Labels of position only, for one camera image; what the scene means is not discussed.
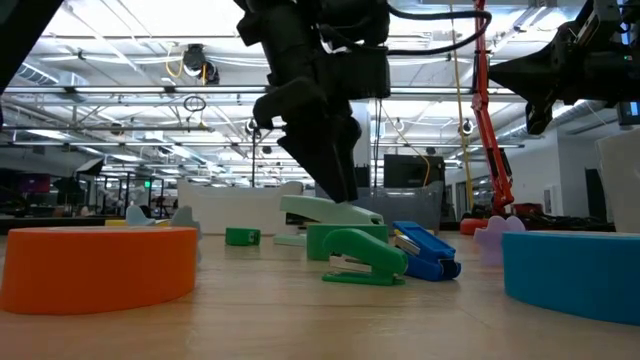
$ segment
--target blue container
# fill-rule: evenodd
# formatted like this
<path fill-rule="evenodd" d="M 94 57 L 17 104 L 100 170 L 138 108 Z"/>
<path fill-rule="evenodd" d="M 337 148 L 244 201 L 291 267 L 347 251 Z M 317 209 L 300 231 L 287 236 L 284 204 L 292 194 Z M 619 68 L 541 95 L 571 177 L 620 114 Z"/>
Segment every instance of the blue container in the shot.
<path fill-rule="evenodd" d="M 527 304 L 640 325 L 640 235 L 504 233 L 504 286 Z"/>

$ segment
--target white object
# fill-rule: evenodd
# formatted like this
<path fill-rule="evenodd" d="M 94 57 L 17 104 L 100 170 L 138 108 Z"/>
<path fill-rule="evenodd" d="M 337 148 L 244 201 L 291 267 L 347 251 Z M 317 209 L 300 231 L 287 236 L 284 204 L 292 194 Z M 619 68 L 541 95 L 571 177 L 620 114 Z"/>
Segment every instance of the white object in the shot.
<path fill-rule="evenodd" d="M 295 234 L 280 211 L 283 195 L 302 195 L 303 185 L 292 181 L 279 188 L 215 188 L 178 181 L 178 204 L 191 206 L 203 234 L 224 234 L 228 227 L 260 229 L 263 235 Z"/>
<path fill-rule="evenodd" d="M 597 147 L 616 231 L 640 233 L 640 129 L 598 140 Z"/>

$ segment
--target wooden table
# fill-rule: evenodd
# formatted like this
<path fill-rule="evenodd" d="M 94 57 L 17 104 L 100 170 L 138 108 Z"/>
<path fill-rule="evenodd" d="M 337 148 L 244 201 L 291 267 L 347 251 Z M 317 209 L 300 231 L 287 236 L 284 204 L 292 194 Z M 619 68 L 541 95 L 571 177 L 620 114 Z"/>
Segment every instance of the wooden table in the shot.
<path fill-rule="evenodd" d="M 470 238 L 444 234 L 457 281 L 399 287 L 327 283 L 304 249 L 203 240 L 196 290 L 113 313 L 0 312 L 0 359 L 638 359 L 640 327 L 519 303 L 482 268 Z M 0 262 L 4 243 L 0 241 Z"/>

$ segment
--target ceiling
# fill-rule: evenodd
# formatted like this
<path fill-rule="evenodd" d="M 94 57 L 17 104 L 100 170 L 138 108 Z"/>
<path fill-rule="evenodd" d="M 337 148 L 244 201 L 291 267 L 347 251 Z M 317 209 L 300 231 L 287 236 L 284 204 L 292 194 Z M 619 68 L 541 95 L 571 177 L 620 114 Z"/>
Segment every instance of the ceiling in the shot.
<path fill-rule="evenodd" d="M 397 0 L 392 3 L 404 11 L 417 13 L 448 10 L 448 1 L 442 0 Z M 456 10 L 469 9 L 467 1 L 455 1 L 454 4 Z M 558 8 L 536 8 L 532 13 L 535 21 L 532 20 L 526 32 L 517 33 L 513 31 L 514 22 L 527 11 L 528 4 L 529 2 L 520 0 L 491 1 L 488 5 L 488 10 L 493 14 L 493 22 L 486 33 L 486 39 L 487 45 L 494 51 L 492 61 L 504 61 L 541 49 L 553 38 L 555 29 L 567 19 L 573 18 L 582 6 L 580 1 L 560 1 L 561 7 Z M 153 6 L 139 0 L 68 0 L 42 34 L 25 63 L 60 81 L 69 79 L 70 74 L 74 74 L 77 76 L 75 81 L 79 81 L 76 84 L 88 86 L 200 86 L 199 80 L 189 77 L 184 71 L 180 76 L 173 77 L 168 73 L 167 67 L 174 73 L 178 72 L 181 52 L 188 44 L 201 43 L 205 45 L 209 60 L 220 72 L 220 85 L 265 85 L 269 69 L 262 48 L 259 45 L 245 47 L 238 37 L 236 24 L 242 16 L 242 11 L 232 0 L 155 0 Z M 466 38 L 474 32 L 474 21 L 457 20 L 453 28 L 459 39 Z M 451 36 L 452 25 L 449 21 L 426 22 L 392 18 L 390 38 L 386 45 L 398 49 L 437 48 L 451 45 Z M 471 85 L 473 52 L 473 46 L 466 46 L 457 54 L 463 88 Z M 390 63 L 394 87 L 451 88 L 456 85 L 456 66 L 446 54 L 422 58 L 394 57 L 390 59 Z M 11 85 L 33 86 L 33 79 L 16 76 Z M 82 126 L 111 126 L 119 123 L 145 129 L 154 126 L 165 129 L 173 127 L 173 130 L 144 130 L 126 132 L 124 135 L 113 135 L 108 131 L 67 132 L 64 135 L 77 140 L 135 142 L 157 139 L 191 143 L 248 140 L 244 127 L 252 116 L 253 103 L 259 95 L 238 92 L 202 97 L 206 100 L 207 108 L 201 113 L 188 112 L 183 106 L 182 95 L 91 94 L 84 95 L 83 104 L 74 104 L 73 99 L 42 94 L 8 94 L 4 100 L 10 110 L 24 110 L 20 114 L 13 113 L 14 120 L 11 120 L 11 116 L 7 117 L 9 121 L 14 121 L 13 124 L 42 125 L 42 121 L 50 124 L 80 121 L 78 124 Z M 373 102 L 370 102 L 372 119 L 373 106 Z M 455 144 L 460 141 L 455 92 L 425 99 L 394 97 L 383 101 L 383 107 L 383 120 L 387 115 L 396 123 L 400 120 L 402 132 L 410 142 Z M 461 108 L 463 118 L 474 119 L 468 97 L 463 97 Z M 37 110 L 42 116 L 34 115 L 29 121 L 23 119 L 20 115 L 28 113 L 29 109 L 32 115 Z M 524 104 L 514 96 L 495 97 L 489 105 L 489 112 L 496 131 L 508 131 L 515 126 L 513 124 L 521 123 Z M 198 129 L 199 126 L 206 127 L 207 130 Z M 385 123 L 384 130 L 382 141 L 402 142 L 390 124 Z M 36 138 L 40 136 L 40 140 L 59 140 L 33 132 L 19 134 L 18 140 L 33 139 L 34 135 Z M 276 130 L 263 141 L 273 143 L 282 135 L 281 131 Z M 472 137 L 477 137 L 477 130 Z M 113 150 L 101 146 L 86 148 L 102 153 L 112 153 Z M 119 150 L 123 154 L 137 155 L 150 164 L 191 165 L 194 164 L 194 159 L 209 162 L 210 166 L 204 167 L 197 175 L 211 174 L 211 165 L 221 165 L 227 174 L 242 173 L 244 168 L 239 166 L 250 165 L 245 155 L 250 154 L 251 148 L 247 146 L 231 149 L 227 144 L 191 148 L 185 146 L 183 149 L 185 152 L 180 150 L 169 154 L 161 153 L 153 147 Z M 272 150 L 271 154 L 259 152 L 258 157 L 265 166 L 262 170 L 268 172 L 276 169 L 278 176 L 265 175 L 258 184 L 277 184 L 287 180 L 312 182 L 295 162 L 290 163 L 290 169 L 283 168 L 282 159 L 290 157 L 279 148 Z M 451 151 L 444 149 L 442 153 L 447 155 Z M 269 161 L 269 158 L 280 159 L 280 167 L 275 166 L 275 160 Z M 230 175 L 218 177 L 227 178 L 228 180 L 224 180 L 226 184 L 241 180 Z"/>

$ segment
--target orange container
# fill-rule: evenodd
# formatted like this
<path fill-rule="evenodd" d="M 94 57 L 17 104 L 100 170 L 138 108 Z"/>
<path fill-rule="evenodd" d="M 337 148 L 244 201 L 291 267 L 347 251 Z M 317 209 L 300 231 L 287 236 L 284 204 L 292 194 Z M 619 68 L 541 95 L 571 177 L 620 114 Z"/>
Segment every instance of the orange container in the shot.
<path fill-rule="evenodd" d="M 193 290 L 196 248 L 193 228 L 11 230 L 0 307 L 63 315 L 170 301 Z"/>

